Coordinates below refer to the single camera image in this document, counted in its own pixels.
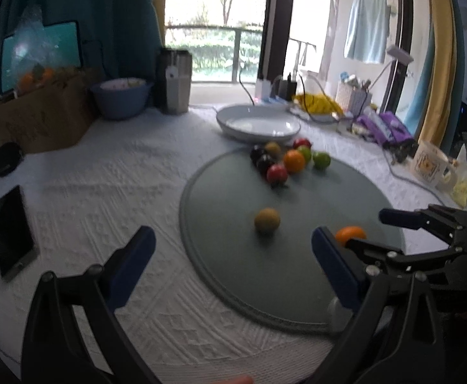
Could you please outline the orange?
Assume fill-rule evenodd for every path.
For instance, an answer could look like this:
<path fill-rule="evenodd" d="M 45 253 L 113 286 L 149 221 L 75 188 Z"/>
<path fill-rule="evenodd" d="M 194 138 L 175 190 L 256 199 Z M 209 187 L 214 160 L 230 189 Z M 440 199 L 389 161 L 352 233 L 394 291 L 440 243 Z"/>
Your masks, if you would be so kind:
<path fill-rule="evenodd" d="M 306 159 L 300 151 L 291 149 L 283 156 L 283 164 L 289 174 L 296 174 L 304 170 Z"/>
<path fill-rule="evenodd" d="M 345 244 L 351 239 L 367 239 L 366 232 L 359 226 L 346 226 L 338 230 L 335 234 L 335 239 L 340 246 Z"/>

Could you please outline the green lime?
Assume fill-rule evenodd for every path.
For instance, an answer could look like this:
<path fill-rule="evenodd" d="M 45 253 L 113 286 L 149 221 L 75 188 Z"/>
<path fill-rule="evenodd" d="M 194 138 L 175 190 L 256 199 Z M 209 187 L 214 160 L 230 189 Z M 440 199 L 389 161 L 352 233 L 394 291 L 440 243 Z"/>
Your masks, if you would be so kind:
<path fill-rule="evenodd" d="M 318 170 L 325 170 L 331 165 L 331 156 L 326 152 L 313 152 L 312 153 L 313 165 Z"/>
<path fill-rule="evenodd" d="M 297 148 L 297 150 L 303 155 L 305 165 L 308 165 L 311 161 L 311 150 L 306 145 L 301 145 Z"/>

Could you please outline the brown kiwi fruit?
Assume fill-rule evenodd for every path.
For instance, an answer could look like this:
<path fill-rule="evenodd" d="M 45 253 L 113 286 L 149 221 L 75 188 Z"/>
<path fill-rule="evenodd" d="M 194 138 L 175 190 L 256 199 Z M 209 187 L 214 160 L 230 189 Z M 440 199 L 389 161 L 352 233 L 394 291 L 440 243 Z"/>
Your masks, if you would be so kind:
<path fill-rule="evenodd" d="M 253 223 L 260 234 L 271 235 L 279 228 L 281 219 L 278 211 L 273 208 L 264 208 L 255 216 Z"/>

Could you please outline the red tomato front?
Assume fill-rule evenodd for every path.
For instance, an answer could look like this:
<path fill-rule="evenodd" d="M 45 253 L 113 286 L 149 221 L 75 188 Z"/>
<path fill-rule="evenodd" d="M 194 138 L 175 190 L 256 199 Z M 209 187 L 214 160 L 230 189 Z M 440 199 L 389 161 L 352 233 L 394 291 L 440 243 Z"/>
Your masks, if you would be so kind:
<path fill-rule="evenodd" d="M 283 186 L 288 179 L 286 168 L 281 164 L 272 165 L 266 173 L 266 180 L 271 187 Z"/>

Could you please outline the red tomato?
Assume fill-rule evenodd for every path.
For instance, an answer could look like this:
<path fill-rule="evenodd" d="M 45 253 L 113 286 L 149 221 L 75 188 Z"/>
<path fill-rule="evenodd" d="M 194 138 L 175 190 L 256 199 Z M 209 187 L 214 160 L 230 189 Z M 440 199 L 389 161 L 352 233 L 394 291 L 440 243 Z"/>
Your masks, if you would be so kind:
<path fill-rule="evenodd" d="M 272 165 L 266 173 L 266 180 L 271 187 L 283 186 L 288 179 L 286 168 L 281 164 Z"/>
<path fill-rule="evenodd" d="M 300 147 L 306 147 L 308 149 L 311 149 L 311 142 L 307 138 L 298 138 L 295 139 L 292 143 L 292 148 L 293 149 L 298 149 Z"/>

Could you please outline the red tomato back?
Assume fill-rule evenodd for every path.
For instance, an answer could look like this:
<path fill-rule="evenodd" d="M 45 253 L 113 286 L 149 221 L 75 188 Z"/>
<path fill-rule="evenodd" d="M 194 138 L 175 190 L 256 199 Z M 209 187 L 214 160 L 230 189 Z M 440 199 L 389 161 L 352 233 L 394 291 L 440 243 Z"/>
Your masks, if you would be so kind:
<path fill-rule="evenodd" d="M 292 148 L 293 149 L 298 149 L 300 147 L 306 147 L 308 149 L 311 149 L 311 142 L 307 138 L 298 138 L 295 139 L 292 143 Z"/>

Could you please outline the dark cherry front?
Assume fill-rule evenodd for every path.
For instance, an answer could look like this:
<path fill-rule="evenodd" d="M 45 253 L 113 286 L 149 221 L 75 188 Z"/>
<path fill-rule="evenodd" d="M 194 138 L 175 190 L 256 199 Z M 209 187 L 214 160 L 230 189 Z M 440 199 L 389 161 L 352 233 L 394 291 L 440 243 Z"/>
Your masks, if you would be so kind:
<path fill-rule="evenodd" d="M 265 179 L 269 169 L 275 164 L 275 160 L 269 154 L 263 154 L 257 160 L 256 168 L 261 177 Z"/>

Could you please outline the dark cherry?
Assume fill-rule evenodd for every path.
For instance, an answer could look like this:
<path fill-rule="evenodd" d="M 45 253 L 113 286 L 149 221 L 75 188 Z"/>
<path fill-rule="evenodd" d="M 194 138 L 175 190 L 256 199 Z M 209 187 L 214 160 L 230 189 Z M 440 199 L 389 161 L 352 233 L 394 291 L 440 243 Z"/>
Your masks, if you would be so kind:
<path fill-rule="evenodd" d="M 275 160 L 269 154 L 263 154 L 257 160 L 256 168 L 261 177 L 265 179 L 269 169 L 275 164 Z"/>
<path fill-rule="evenodd" d="M 257 162 L 265 154 L 266 154 L 266 150 L 262 145 L 254 146 L 250 152 L 250 160 L 253 163 L 253 165 L 257 165 Z"/>

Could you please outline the dark cherry back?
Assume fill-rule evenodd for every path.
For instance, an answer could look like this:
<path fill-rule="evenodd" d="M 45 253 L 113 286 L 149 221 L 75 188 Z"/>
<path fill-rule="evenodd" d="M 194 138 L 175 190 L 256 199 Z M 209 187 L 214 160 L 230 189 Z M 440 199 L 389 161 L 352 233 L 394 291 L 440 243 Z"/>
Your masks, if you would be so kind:
<path fill-rule="evenodd" d="M 254 146 L 250 152 L 250 160 L 253 163 L 253 165 L 257 165 L 257 162 L 265 154 L 266 154 L 266 150 L 262 145 Z"/>

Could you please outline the purple pouch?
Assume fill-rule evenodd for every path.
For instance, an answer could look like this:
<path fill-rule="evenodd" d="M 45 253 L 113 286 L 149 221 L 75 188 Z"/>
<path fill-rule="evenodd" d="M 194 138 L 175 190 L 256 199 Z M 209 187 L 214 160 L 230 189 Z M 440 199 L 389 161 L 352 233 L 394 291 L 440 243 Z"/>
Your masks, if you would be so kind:
<path fill-rule="evenodd" d="M 356 119 L 356 123 L 365 127 L 380 147 L 414 140 L 408 128 L 392 112 L 366 111 Z"/>

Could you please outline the white desk lamp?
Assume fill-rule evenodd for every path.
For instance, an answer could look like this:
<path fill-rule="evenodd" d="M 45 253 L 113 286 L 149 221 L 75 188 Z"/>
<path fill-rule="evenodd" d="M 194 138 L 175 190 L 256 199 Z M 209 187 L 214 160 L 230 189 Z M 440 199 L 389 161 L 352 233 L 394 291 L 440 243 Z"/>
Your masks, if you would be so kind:
<path fill-rule="evenodd" d="M 391 60 L 383 67 L 382 71 L 379 73 L 376 79 L 370 83 L 367 89 L 368 92 L 370 92 L 370 90 L 377 84 L 382 75 L 390 66 L 394 64 L 401 64 L 407 67 L 414 61 L 414 58 L 408 51 L 398 47 L 396 44 L 388 46 L 386 49 L 386 54 L 391 58 Z"/>

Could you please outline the black round object left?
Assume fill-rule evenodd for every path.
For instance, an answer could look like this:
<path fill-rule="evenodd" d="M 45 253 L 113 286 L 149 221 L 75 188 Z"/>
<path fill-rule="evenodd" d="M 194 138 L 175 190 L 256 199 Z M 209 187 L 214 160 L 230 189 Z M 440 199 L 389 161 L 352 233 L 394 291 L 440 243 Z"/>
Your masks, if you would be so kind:
<path fill-rule="evenodd" d="M 18 143 L 9 141 L 0 146 L 0 178 L 15 171 L 23 159 L 24 152 Z"/>

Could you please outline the cardboard box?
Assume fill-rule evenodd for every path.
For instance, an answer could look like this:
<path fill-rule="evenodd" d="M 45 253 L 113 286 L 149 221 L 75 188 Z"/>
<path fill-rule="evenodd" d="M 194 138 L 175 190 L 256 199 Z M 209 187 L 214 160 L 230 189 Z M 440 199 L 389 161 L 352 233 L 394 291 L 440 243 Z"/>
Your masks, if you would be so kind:
<path fill-rule="evenodd" d="M 77 144 L 99 116 L 96 82 L 92 69 L 60 68 L 40 88 L 0 103 L 0 146 L 13 141 L 39 154 Z"/>

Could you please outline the balcony railing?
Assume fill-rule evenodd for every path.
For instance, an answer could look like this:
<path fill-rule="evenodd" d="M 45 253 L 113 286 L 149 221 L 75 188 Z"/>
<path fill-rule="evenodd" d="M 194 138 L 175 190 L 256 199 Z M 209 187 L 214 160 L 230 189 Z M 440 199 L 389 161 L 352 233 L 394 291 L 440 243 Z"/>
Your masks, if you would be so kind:
<path fill-rule="evenodd" d="M 194 82 L 254 83 L 258 78 L 262 32 L 204 24 L 169 25 L 165 45 L 193 57 Z"/>

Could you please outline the tablet screen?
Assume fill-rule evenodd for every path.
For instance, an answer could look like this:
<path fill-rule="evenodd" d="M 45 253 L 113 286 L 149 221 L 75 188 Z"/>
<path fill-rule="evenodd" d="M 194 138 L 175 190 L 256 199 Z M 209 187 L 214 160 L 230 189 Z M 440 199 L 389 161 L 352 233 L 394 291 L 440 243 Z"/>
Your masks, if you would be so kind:
<path fill-rule="evenodd" d="M 13 91 L 21 75 L 36 65 L 81 67 L 80 31 L 76 21 L 43 27 L 39 23 L 30 24 L 20 36 L 6 36 L 0 49 L 0 95 Z"/>

